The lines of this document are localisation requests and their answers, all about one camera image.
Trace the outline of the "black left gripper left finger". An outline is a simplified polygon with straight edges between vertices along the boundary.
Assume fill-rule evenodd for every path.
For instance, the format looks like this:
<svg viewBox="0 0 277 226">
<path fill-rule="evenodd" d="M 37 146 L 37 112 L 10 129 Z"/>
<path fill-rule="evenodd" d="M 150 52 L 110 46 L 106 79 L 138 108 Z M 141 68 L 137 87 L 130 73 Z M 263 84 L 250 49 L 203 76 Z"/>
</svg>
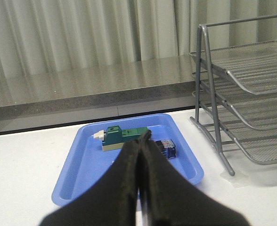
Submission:
<svg viewBox="0 0 277 226">
<path fill-rule="evenodd" d="M 47 215 L 42 226 L 134 226 L 139 141 L 126 142 L 104 175 L 86 192 Z"/>
</svg>

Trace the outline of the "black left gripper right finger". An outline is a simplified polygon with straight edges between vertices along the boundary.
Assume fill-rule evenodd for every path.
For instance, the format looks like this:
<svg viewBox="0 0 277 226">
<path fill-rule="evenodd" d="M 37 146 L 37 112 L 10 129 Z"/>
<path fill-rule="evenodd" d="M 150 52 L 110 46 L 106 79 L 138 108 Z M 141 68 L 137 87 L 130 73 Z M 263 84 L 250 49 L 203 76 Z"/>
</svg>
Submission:
<svg viewBox="0 0 277 226">
<path fill-rule="evenodd" d="M 147 130 L 139 137 L 139 189 L 149 226 L 247 226 L 246 218 L 189 183 Z"/>
</svg>

